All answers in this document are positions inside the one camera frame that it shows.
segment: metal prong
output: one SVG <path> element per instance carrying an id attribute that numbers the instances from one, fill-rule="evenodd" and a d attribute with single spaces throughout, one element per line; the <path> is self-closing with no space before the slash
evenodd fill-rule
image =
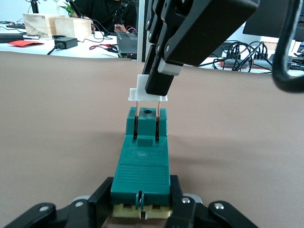
<path id="1" fill-rule="evenodd" d="M 135 116 L 138 116 L 137 115 L 137 110 L 138 110 L 138 102 L 136 101 L 136 113 L 135 113 Z"/>
<path id="2" fill-rule="evenodd" d="M 161 116 L 161 102 L 159 101 L 158 105 L 157 105 L 157 117 L 160 117 L 160 116 Z"/>

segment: black electronic device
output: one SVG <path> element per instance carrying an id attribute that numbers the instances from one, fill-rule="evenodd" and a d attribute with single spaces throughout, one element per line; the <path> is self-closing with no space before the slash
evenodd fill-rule
<path id="1" fill-rule="evenodd" d="M 64 44 L 64 48 L 63 49 L 69 49 L 69 48 L 73 48 L 76 47 L 78 45 L 78 41 L 76 38 L 70 38 L 70 37 L 63 37 L 60 39 L 55 39 L 54 40 L 55 45 L 58 43 L 63 43 Z"/>
<path id="2" fill-rule="evenodd" d="M 24 40 L 21 33 L 0 33 L 0 43 L 10 43 L 17 40 Z"/>
<path id="3" fill-rule="evenodd" d="M 264 37 L 279 38 L 289 0 L 260 0 L 260 5 L 254 15 L 246 22 L 243 33 Z M 295 40 L 304 41 L 304 7 L 296 28 Z"/>
<path id="4" fill-rule="evenodd" d="M 137 33 L 126 33 L 126 32 L 117 32 L 117 45 L 119 49 L 119 54 L 124 55 L 137 54 Z"/>
<path id="5" fill-rule="evenodd" d="M 137 59 L 137 54 L 134 53 L 121 53 L 119 55 L 120 58 L 130 58 L 130 59 Z"/>

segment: black shirt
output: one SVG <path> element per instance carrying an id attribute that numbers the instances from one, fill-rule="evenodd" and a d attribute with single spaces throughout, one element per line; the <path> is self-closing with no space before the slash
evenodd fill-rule
<path id="1" fill-rule="evenodd" d="M 77 9 L 84 16 L 99 21 L 100 24 L 109 32 L 114 32 L 114 14 L 119 10 L 121 1 L 115 0 L 75 0 Z M 125 27 L 128 25 L 136 27 L 136 8 L 132 1 L 129 1 L 127 7 L 123 8 L 122 20 Z M 101 31 L 105 31 L 96 21 L 93 21 Z"/>

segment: metal screw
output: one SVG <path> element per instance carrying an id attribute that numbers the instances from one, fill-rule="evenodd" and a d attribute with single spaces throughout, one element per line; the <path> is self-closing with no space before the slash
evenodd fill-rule
<path id="1" fill-rule="evenodd" d="M 184 197 L 181 199 L 183 203 L 190 203 L 190 199 L 188 197 Z"/>
<path id="2" fill-rule="evenodd" d="M 77 202 L 76 204 L 75 204 L 75 207 L 81 207 L 82 205 L 83 205 L 84 203 L 83 202 Z"/>
<path id="3" fill-rule="evenodd" d="M 48 209 L 48 206 L 43 206 L 41 208 L 39 208 L 40 212 L 46 211 Z"/>
<path id="4" fill-rule="evenodd" d="M 224 205 L 221 204 L 221 203 L 215 203 L 215 204 L 214 204 L 214 207 L 215 207 L 216 209 L 218 209 L 218 210 L 223 210 L 223 209 L 224 209 Z"/>

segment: white plastic plug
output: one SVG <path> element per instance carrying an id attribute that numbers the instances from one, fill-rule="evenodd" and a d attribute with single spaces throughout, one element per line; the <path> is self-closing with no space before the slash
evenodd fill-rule
<path id="1" fill-rule="evenodd" d="M 136 88 L 130 89 L 129 101 L 168 101 L 167 96 L 151 95 L 144 89 L 149 75 L 138 75 Z"/>

